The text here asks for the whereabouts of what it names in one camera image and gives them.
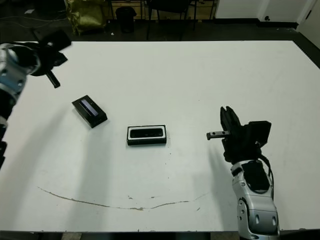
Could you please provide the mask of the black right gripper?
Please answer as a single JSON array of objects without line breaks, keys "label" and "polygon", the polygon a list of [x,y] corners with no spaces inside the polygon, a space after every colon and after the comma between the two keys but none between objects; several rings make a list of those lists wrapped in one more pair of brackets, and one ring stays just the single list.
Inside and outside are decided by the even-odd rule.
[{"label": "black right gripper", "polygon": [[227,106],[220,108],[221,131],[206,133],[207,140],[219,139],[224,149],[226,162],[236,164],[247,160],[256,160],[261,154],[261,145],[253,133],[253,124],[241,125],[234,110]]}]

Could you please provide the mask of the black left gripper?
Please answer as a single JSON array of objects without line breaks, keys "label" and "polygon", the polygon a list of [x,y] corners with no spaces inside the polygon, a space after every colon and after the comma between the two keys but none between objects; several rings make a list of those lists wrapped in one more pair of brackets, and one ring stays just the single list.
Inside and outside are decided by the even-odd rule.
[{"label": "black left gripper", "polygon": [[68,60],[63,53],[59,52],[61,31],[54,31],[42,39],[36,35],[34,28],[31,28],[31,34],[36,40],[35,53],[39,60],[37,69],[31,75],[35,77],[46,75],[53,87],[59,88],[61,84],[52,69],[61,66]]}]

